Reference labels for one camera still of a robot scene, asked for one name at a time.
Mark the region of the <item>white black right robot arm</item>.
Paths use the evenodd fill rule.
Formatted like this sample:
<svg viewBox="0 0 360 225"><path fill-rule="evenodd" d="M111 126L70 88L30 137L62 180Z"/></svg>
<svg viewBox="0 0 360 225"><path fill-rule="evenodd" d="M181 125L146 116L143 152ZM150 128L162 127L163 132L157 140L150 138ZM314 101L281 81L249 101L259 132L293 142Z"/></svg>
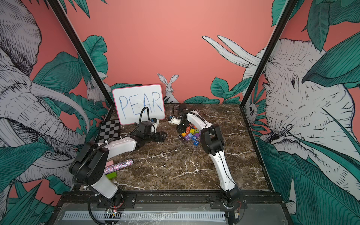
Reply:
<svg viewBox="0 0 360 225"><path fill-rule="evenodd" d="M223 205L237 210L245 206L242 191L232 178L226 162L225 141L219 125L208 122L197 110L187 108L185 104L177 105L177 111L178 116L172 116L169 122L176 124L179 132L184 131L188 125L193 125L200 131L202 148L210 156L219 178Z"/></svg>

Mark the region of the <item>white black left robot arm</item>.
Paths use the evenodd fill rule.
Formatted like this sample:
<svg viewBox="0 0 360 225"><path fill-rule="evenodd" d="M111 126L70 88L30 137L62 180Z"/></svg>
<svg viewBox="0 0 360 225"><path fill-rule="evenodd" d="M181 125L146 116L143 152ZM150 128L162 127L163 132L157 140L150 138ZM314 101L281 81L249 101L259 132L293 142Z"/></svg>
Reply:
<svg viewBox="0 0 360 225"><path fill-rule="evenodd" d="M138 150L149 142L162 143L166 138L166 132L157 131L117 137L104 143L90 141L84 145L69 168L73 175L72 183L87 186L96 195L100 195L99 208L118 209L124 204L124 197L122 191L105 175L107 161L123 153Z"/></svg>

